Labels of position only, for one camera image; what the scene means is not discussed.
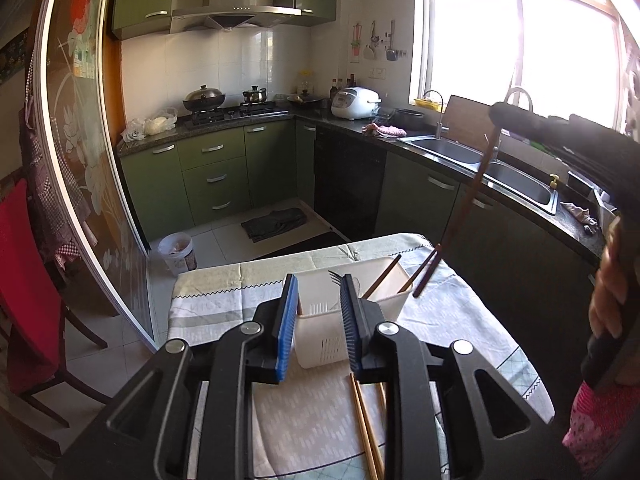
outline white rice cooker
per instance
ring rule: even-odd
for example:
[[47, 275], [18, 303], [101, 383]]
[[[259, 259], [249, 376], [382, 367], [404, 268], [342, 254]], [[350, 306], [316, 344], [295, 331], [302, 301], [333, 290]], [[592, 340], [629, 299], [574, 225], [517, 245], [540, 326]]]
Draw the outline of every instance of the white rice cooker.
[[380, 97], [368, 88], [353, 87], [340, 90], [331, 104], [331, 113], [353, 121], [375, 115], [380, 107]]

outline window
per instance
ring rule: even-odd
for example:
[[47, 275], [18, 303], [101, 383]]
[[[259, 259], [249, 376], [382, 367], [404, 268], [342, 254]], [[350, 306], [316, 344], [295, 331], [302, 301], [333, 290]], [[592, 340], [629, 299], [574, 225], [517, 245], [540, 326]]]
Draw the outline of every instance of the window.
[[[424, 0], [419, 92], [439, 90], [486, 104], [512, 86], [534, 111], [578, 114], [616, 127], [619, 25], [575, 0]], [[516, 94], [511, 102], [527, 107]]]

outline black granite countertop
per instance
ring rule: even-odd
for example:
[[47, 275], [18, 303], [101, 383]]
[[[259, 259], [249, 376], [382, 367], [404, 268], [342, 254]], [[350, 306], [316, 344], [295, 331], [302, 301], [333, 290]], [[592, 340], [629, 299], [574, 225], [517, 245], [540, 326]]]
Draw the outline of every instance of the black granite countertop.
[[[365, 137], [361, 134], [361, 131], [363, 126], [369, 124], [369, 120], [347, 121], [332, 116], [330, 113], [327, 113], [326, 110], [290, 110], [288, 114], [279, 116], [253, 116], [230, 119], [207, 124], [202, 128], [191, 130], [184, 126], [184, 124], [180, 124], [179, 121], [176, 128], [168, 132], [163, 132], [153, 137], [146, 137], [137, 142], [124, 143], [121, 141], [116, 148], [116, 153], [118, 156], [123, 157], [211, 132], [249, 126], [251, 124], [263, 124], [287, 119], [292, 120], [295, 118], [324, 126], [329, 130], [347, 134], [363, 142], [369, 142], [396, 155], [404, 156], [404, 158], [408, 160], [427, 166], [446, 176], [450, 176], [462, 184], [470, 184], [475, 175], [473, 171], [462, 168], [455, 163], [448, 162], [441, 158], [437, 161], [433, 160], [433, 158], [423, 150], [406, 142], [395, 139], [380, 139], [379, 137]], [[481, 192], [534, 222], [574, 250], [575, 253], [580, 254], [580, 256], [590, 264], [594, 266], [598, 265], [600, 255], [605, 246], [604, 236], [600, 231], [593, 236], [588, 236], [582, 225], [559, 203], [556, 214], [551, 215], [500, 185], [494, 184], [492, 187], [482, 186]], [[558, 202], [574, 202], [571, 192], [562, 186], [559, 186], [558, 195]]]

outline dishwasher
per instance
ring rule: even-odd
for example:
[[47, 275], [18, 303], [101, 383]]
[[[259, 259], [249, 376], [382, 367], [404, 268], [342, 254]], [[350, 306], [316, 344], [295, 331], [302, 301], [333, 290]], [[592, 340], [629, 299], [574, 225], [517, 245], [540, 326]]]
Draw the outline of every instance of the dishwasher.
[[314, 145], [314, 209], [352, 241], [373, 237], [386, 150], [318, 128]]

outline sink faucet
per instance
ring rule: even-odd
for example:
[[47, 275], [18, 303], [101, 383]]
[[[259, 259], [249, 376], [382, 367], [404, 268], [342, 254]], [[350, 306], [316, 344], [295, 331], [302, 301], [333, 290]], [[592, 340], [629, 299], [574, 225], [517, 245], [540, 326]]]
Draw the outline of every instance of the sink faucet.
[[436, 123], [436, 139], [439, 139], [442, 136], [442, 131], [444, 130], [444, 132], [448, 132], [449, 129], [445, 126], [443, 126], [442, 124], [442, 116], [444, 115], [444, 97], [442, 97], [442, 94], [440, 92], [438, 92], [437, 90], [427, 90], [422, 98], [426, 99], [427, 94], [429, 92], [436, 92], [436, 94], [438, 94], [440, 96], [440, 120]]
[[[507, 92], [507, 95], [504, 96], [504, 102], [508, 102], [509, 101], [509, 97], [511, 97], [513, 94], [517, 94], [517, 93], [522, 93], [524, 95], [527, 96], [527, 99], [529, 101], [529, 112], [533, 113], [533, 101], [531, 100], [531, 96], [529, 95], [529, 92], [527, 92], [524, 88], [520, 87], [520, 86], [514, 86], [512, 88], [509, 88], [509, 91]], [[495, 141], [495, 146], [494, 146], [494, 150], [492, 152], [492, 157], [491, 160], [498, 160], [498, 154], [500, 153], [500, 135], [498, 135], [498, 140]]]

